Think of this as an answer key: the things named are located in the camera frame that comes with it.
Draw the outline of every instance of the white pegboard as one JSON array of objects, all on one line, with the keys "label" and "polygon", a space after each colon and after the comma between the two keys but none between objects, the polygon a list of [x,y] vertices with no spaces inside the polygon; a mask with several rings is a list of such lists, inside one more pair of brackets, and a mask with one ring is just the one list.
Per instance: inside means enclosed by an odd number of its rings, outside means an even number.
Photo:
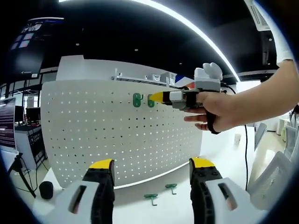
[{"label": "white pegboard", "polygon": [[[102,80],[43,84],[41,119],[51,167],[65,188],[100,160],[115,160],[115,185],[146,181],[198,156],[202,132],[187,113],[147,96],[171,88]],[[133,94],[143,94],[140,107]]]}]

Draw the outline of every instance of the ceiling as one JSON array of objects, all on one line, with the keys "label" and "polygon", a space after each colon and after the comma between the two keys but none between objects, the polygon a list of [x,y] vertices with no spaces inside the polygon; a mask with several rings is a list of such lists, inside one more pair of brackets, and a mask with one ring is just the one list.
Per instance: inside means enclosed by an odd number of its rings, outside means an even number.
[{"label": "ceiling", "polygon": [[[277,68],[274,41],[269,41],[273,39],[271,32],[257,31],[243,0],[230,0],[230,4],[223,0],[156,1],[199,27],[222,50],[237,73]],[[18,19],[4,25],[11,32],[5,37],[1,52],[7,52],[27,19],[65,18],[59,42],[47,52],[43,68],[58,66],[61,56],[83,54],[85,58],[143,64],[188,77],[203,63],[215,62],[224,75],[231,74],[223,60],[195,32],[140,3],[31,0],[19,5],[12,16]],[[267,60],[263,60],[263,53],[267,53]],[[261,72],[240,79],[265,79],[270,75]],[[235,82],[231,76],[224,80],[228,84]]]}]

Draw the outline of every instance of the led light strip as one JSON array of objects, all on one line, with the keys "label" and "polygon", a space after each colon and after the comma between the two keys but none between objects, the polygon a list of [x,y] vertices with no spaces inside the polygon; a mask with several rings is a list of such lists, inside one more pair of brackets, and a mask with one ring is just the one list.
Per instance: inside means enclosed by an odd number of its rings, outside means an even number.
[{"label": "led light strip", "polygon": [[173,18],[177,19],[181,23],[185,24],[187,27],[189,27],[191,30],[193,30],[195,33],[197,33],[202,39],[204,39],[204,41],[206,41],[214,49],[214,51],[223,59],[225,64],[231,70],[231,72],[233,73],[237,82],[240,82],[240,79],[239,79],[236,71],[234,70],[233,66],[228,61],[228,59],[225,57],[225,55],[221,52],[221,50],[216,46],[216,44],[214,44],[214,42],[207,35],[205,35],[204,32],[202,32],[197,26],[195,26],[193,23],[191,23],[185,17],[181,16],[180,14],[178,14],[177,12],[171,10],[170,8],[168,8],[166,6],[163,6],[160,3],[157,3],[157,2],[154,2],[151,0],[130,0],[130,1],[139,2],[142,4],[148,5],[150,7],[153,7],[157,10],[160,10],[160,11],[172,16]]}]

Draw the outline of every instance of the office chair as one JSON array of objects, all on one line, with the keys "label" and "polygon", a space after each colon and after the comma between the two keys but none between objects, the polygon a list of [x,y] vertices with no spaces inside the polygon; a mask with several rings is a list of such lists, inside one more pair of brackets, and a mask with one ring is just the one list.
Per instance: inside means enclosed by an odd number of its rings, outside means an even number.
[{"label": "office chair", "polygon": [[288,125],[285,126],[286,141],[285,141],[284,154],[288,159],[291,159],[293,150],[295,148],[295,143],[297,140],[297,132],[298,132],[297,128]]},{"label": "office chair", "polygon": [[267,131],[267,125],[261,123],[256,131],[256,135],[254,136],[254,151],[256,150],[257,146],[260,144],[263,135]]},{"label": "office chair", "polygon": [[293,167],[282,152],[277,152],[266,170],[248,186],[251,203],[258,209],[270,210],[287,186]]}]

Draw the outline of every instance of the monitor screen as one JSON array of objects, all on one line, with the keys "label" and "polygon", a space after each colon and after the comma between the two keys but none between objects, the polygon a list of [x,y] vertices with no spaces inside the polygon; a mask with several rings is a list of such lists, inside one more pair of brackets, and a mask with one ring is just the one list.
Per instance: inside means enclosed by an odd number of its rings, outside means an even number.
[{"label": "monitor screen", "polygon": [[15,106],[14,109],[14,121],[20,122],[24,121],[24,113],[23,113],[23,107],[22,106]]},{"label": "monitor screen", "polygon": [[41,108],[26,108],[26,117],[28,121],[34,122],[41,119]]}]

